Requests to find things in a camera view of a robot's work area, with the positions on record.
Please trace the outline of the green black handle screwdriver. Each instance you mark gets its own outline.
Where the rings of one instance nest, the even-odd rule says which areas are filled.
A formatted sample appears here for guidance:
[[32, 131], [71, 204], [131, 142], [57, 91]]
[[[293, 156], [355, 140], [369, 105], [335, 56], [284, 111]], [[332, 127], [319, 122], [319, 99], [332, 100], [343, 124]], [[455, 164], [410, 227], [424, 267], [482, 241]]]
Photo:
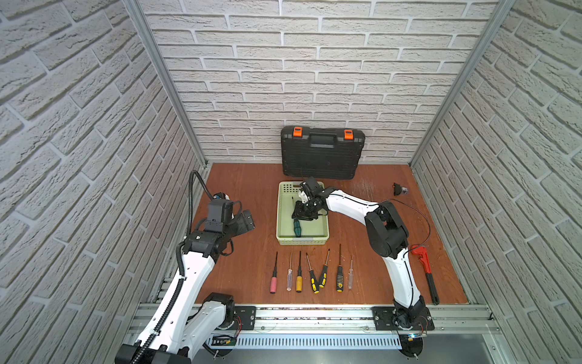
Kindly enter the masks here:
[[300, 224], [300, 220], [294, 219], [293, 220], [293, 231], [297, 238], [301, 238], [302, 236], [302, 228]]

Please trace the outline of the clear purple handle screwdriver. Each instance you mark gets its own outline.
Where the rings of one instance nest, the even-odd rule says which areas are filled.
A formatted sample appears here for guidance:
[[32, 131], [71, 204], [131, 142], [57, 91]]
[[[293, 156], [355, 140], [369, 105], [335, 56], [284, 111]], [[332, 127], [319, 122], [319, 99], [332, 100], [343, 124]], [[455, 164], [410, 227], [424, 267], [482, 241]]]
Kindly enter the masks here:
[[286, 290], [291, 292], [293, 288], [293, 254], [289, 254], [289, 267], [286, 274]]

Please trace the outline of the orange handle screwdriver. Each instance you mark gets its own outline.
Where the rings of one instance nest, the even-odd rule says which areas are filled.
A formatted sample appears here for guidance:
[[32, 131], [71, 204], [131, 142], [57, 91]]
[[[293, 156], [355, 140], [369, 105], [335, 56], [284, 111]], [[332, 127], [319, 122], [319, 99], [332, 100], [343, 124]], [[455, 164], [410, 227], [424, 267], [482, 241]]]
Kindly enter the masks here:
[[299, 263], [296, 275], [296, 292], [303, 292], [303, 270], [302, 270], [302, 255], [299, 253]]

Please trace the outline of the pink handle screwdriver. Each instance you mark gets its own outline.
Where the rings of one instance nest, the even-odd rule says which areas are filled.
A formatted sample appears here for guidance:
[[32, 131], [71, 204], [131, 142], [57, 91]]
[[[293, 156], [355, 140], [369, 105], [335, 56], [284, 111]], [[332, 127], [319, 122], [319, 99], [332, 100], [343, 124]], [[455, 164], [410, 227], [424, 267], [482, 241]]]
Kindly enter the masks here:
[[278, 261], [278, 253], [276, 253], [276, 256], [275, 256], [274, 268], [273, 268], [271, 281], [270, 281], [270, 294], [275, 294], [277, 292], [277, 261]]

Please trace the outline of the yellow black screwdriver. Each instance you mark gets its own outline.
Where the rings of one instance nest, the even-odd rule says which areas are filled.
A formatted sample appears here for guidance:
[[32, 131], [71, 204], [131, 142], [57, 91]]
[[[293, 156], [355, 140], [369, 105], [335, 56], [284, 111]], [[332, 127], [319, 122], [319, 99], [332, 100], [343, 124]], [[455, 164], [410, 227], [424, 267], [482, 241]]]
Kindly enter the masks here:
[[318, 279], [317, 279], [317, 277], [315, 275], [314, 269], [312, 268], [312, 264], [310, 262], [309, 255], [307, 253], [306, 253], [306, 259], [307, 259], [307, 263], [308, 263], [308, 266], [309, 266], [310, 287], [312, 288], [312, 292], [314, 294], [318, 294], [320, 292]]
[[319, 288], [324, 288], [326, 283], [327, 283], [327, 271], [328, 271], [329, 258], [330, 258], [330, 250], [327, 251], [327, 256], [326, 256], [324, 265], [322, 267], [320, 277], [318, 279]]
[[344, 271], [342, 263], [342, 246], [339, 246], [338, 267], [336, 271], [336, 291], [342, 293], [344, 291]]

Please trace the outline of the small clear handle screwdriver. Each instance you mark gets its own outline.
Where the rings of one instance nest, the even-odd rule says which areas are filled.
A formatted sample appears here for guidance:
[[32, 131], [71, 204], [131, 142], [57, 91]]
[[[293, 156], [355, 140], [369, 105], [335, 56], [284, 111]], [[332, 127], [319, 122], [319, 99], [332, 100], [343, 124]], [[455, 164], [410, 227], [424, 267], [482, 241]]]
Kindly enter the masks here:
[[354, 258], [353, 256], [350, 257], [350, 269], [348, 275], [348, 289], [353, 289], [353, 281], [354, 281]]

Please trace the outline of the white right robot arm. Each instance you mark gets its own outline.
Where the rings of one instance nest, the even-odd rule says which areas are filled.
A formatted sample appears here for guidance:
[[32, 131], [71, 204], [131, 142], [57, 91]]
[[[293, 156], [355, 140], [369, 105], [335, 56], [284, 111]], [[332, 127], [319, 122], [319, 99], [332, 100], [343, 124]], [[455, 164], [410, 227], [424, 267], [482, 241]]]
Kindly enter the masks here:
[[409, 231], [390, 201], [369, 202], [334, 187], [321, 187], [316, 180], [299, 185], [299, 204], [293, 216], [318, 219], [321, 210], [348, 216], [366, 227], [372, 250], [382, 257], [393, 286], [393, 322], [399, 329], [412, 330], [426, 303], [409, 264]]

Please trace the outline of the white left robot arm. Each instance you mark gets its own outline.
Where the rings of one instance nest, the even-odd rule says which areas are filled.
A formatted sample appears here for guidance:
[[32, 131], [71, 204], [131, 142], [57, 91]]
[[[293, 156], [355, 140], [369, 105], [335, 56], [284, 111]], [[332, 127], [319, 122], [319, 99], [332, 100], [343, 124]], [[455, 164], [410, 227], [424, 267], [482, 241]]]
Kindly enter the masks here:
[[233, 239], [255, 227], [249, 210], [225, 193], [211, 194], [208, 215], [191, 222], [175, 248], [177, 271], [148, 325], [133, 344], [124, 344], [116, 363], [191, 363], [216, 330], [235, 330], [243, 324], [236, 316], [234, 298], [212, 293], [197, 312], [193, 305], [220, 257], [234, 252]]

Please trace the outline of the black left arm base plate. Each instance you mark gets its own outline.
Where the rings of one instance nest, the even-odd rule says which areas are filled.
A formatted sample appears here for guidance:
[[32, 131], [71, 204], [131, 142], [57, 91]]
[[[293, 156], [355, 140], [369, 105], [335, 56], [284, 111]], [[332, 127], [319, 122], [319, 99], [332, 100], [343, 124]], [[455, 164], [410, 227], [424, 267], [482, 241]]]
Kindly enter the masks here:
[[208, 301], [189, 321], [187, 328], [194, 332], [252, 331], [256, 322], [256, 307], [233, 302]]

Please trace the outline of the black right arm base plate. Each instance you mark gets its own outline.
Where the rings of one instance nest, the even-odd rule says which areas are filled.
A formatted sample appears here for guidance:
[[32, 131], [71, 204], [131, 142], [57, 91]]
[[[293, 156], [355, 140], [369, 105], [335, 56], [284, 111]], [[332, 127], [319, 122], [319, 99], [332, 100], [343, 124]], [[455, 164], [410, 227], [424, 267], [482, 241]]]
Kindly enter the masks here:
[[371, 308], [377, 331], [433, 331], [435, 324], [426, 306], [406, 310], [395, 306], [373, 306]]

